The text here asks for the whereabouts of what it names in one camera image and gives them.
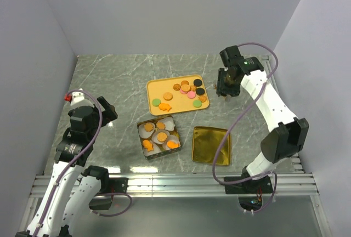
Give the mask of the gold tin lid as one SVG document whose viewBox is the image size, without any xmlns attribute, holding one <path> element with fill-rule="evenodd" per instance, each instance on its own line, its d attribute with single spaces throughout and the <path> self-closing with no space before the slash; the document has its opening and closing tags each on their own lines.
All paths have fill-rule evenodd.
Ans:
<svg viewBox="0 0 351 237">
<path fill-rule="evenodd" d="M 227 130 L 215 127 L 196 126 L 193 132 L 191 158 L 194 162 L 212 164 L 218 146 Z M 216 165 L 229 166 L 231 163 L 231 136 L 228 135 L 220 150 Z"/>
</svg>

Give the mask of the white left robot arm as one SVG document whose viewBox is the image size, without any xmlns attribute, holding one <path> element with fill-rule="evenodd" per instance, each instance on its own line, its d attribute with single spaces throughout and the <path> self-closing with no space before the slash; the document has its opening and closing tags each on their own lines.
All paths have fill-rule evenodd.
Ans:
<svg viewBox="0 0 351 237">
<path fill-rule="evenodd" d="M 76 90 L 65 96 L 71 105 L 66 129 L 56 147 L 53 171 L 42 202 L 27 229 L 17 236 L 71 236 L 74 220 L 96 194 L 110 188 L 109 172 L 85 167 L 102 127 L 118 118 L 103 96 Z"/>
</svg>

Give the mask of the orange leaf cookie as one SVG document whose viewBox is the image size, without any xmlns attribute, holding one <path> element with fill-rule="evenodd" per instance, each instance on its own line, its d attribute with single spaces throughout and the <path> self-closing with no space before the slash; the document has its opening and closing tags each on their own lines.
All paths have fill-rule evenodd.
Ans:
<svg viewBox="0 0 351 237">
<path fill-rule="evenodd" d="M 161 121 L 158 121 L 158 122 L 156 123 L 156 127 L 157 127 L 158 129 L 165 129 L 165 128 L 166 128 L 165 124 L 164 124 L 163 122 L 161 122 Z"/>
</svg>

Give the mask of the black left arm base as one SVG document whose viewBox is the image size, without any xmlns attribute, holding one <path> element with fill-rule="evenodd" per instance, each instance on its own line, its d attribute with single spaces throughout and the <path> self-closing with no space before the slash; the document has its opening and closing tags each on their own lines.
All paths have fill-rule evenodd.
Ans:
<svg viewBox="0 0 351 237">
<path fill-rule="evenodd" d="M 126 193 L 128 187 L 128 178 L 110 178 L 104 193 Z"/>
</svg>

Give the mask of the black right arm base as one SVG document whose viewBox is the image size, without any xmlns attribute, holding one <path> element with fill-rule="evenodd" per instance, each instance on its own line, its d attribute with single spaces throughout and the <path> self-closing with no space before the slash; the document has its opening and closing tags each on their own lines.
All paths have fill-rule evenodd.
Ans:
<svg viewBox="0 0 351 237">
<path fill-rule="evenodd" d="M 248 180 L 234 185 L 225 185 L 225 193 L 233 194 L 270 194 L 273 192 L 273 186 L 269 176 L 257 180 Z"/>
</svg>

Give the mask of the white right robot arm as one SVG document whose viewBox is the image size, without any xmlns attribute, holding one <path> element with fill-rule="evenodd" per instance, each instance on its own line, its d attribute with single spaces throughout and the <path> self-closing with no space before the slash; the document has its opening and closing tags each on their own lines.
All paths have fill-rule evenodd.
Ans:
<svg viewBox="0 0 351 237">
<path fill-rule="evenodd" d="M 298 118 L 285 105 L 270 83 L 276 68 L 267 73 L 256 57 L 241 55 L 239 46 L 225 48 L 220 57 L 224 66 L 218 70 L 216 94 L 237 97 L 244 89 L 253 99 L 246 111 L 257 106 L 269 131 L 261 141 L 260 153 L 242 172 L 243 190 L 253 193 L 260 187 L 262 177 L 303 149 L 309 123 L 305 118 Z"/>
</svg>

